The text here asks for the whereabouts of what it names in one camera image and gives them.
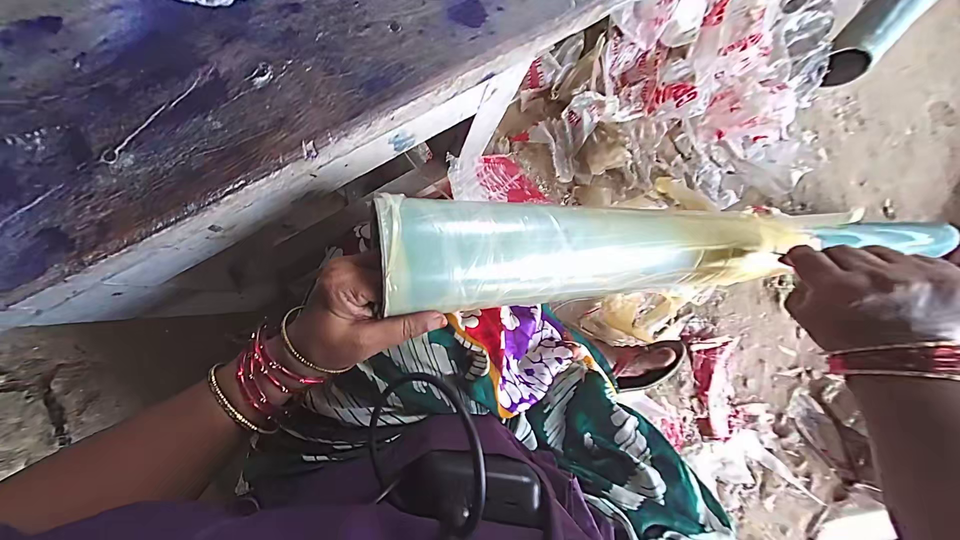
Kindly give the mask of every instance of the bangle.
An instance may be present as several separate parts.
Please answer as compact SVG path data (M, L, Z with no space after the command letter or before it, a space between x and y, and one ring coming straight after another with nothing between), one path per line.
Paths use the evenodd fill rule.
M314 370L314 371L319 371L319 372L321 372L321 373L331 373L331 374L334 374L334 375L336 375L336 374L338 374L338 373L345 373L345 372L349 371L351 368L344 368L344 369L327 369L327 368L320 367L319 365L317 365L317 364L311 362L310 360L306 359L306 357L304 357L303 355L301 355L300 352L297 351L296 348L294 348L294 344L291 343L291 341L290 341L290 336L287 334L287 320L290 319L290 315L292 315L294 312L300 311L301 309L303 309L303 308L305 308L305 307L306 307L306 306L297 306L297 307L292 308L291 310L287 311L287 314L286 314L286 315L283 315L283 321L280 322L280 335L283 336L283 346L284 346L284 348L287 350L287 353L290 353L290 356L296 358L299 363L303 364L304 366L306 366L306 367L308 367L308 368L310 368L310 369L312 369L312 370Z
M280 372L283 376L299 382L300 384L319 384L321 382L326 382L326 377L303 377L298 375L286 367L283 366L280 362L274 360L270 354L267 352L267 348L264 347L263 342L260 341L260 333L263 331L263 326L256 330L256 333L253 335L253 359L257 361L260 366L260 370L264 373L270 382L272 382L277 388L279 388L284 393L291 393L286 389L286 386L280 383L275 376L269 372L267 368L270 368L274 371Z
M890 345L875 345L874 347L857 347L840 351L825 351L824 356L850 355L853 353L878 353L880 351L897 351L900 349L934 349L938 347L960 347L958 341L919 341L916 343L893 343Z
M217 370L223 367L226 364L216 364L210 368L210 371L206 374L206 382L210 386L210 392L213 393L214 399L217 401L217 405L230 417L230 420L236 422L241 428L249 431L254 431L257 433L271 434L276 433L279 430L279 426L274 427L272 430L265 430L254 424L247 419L243 414L240 413L233 405L230 404L230 401L227 399L227 396L224 395L224 391L220 389L220 383L217 382Z
M857 350L834 353L827 358L833 375L900 375L930 379L960 380L960 346Z
M270 403L267 394L260 389L256 376L253 374L253 357L249 351L243 353L237 362L237 383L240 385L240 393L246 398L253 408L273 420L281 410L278 406Z

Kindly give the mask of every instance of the red bangle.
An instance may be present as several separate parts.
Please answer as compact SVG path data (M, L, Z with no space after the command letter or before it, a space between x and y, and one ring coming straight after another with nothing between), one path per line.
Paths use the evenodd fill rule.
M262 331L263 331L263 327L261 326L259 329L257 329L256 333L253 335L252 349L253 349L253 353L255 354L254 359L261 361L262 365L265 365L270 369L278 371L281 374L283 374L285 377L289 377L290 379L293 379L299 382L300 384L319 384L321 382L326 382L326 377L317 377L317 378L304 377L290 371L289 369L284 367L283 364L274 360L270 356L270 354L267 353L267 348L260 341L260 334L262 333Z
M267 348L261 341L261 334L266 325L261 325L251 336L247 348L237 357L236 378L240 387L240 394L253 408L274 420L274 417L286 414L281 406L270 402L267 394L261 387L262 380L257 376L259 372L266 380L270 382L280 392L290 395L296 391L288 387L277 375L279 372L283 377L295 380L300 384L318 384L325 382L326 378L303 377L289 370L281 363L274 360L267 352Z
M851 351L827 357L834 375L903 375L960 380L960 346Z
M245 351L240 361L237 362L237 381L240 385L240 393L253 408L270 419L279 414L280 408L270 403L267 395L257 384L256 377L253 374L252 356L249 351Z

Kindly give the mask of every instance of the wooden table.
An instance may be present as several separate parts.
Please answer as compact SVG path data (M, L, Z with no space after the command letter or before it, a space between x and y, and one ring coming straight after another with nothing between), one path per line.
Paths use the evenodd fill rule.
M620 2L5 0L0 328L140 314Z

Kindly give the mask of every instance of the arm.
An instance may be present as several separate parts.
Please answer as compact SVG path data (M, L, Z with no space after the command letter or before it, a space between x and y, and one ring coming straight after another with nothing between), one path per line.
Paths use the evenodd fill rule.
M826 351L960 336L960 268L949 262L877 247L796 248L784 262L801 280L787 309ZM900 538L955 538L960 382L856 375L847 384L866 417Z
M445 325L437 312L375 320L378 267L368 254L336 259L323 270L289 326L298 350L325 368L345 368ZM291 358L278 337L266 347L291 371L320 375L304 373L311 370ZM241 397L236 361L216 372L217 381L234 407L264 425L267 419ZM275 405L290 397L264 390ZM130 503L195 499L249 435L220 408L207 382L198 382L0 482L0 522L36 533Z
M902 540L956 537L960 382L854 376L883 500Z

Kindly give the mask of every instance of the purple cloth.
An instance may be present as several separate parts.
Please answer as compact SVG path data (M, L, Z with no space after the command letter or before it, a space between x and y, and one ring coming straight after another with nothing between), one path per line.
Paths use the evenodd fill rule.
M551 539L612 539L609 523L594 519L576 478L559 470L551 454L531 453L491 415L474 416L473 420L484 454L519 459L537 471L551 502ZM463 426L455 415L434 416L412 426L383 450L385 474L432 450L466 450L468 447ZM370 461L358 458L330 464L308 475L255 486L262 509L246 517L206 503L137 503L32 538L430 540L439 537L439 523L435 520L405 514L388 503L371 504L377 492ZM536 529L482 522L473 538L526 540L543 536L543 532ZM23 537L12 528L0 525L0 540Z

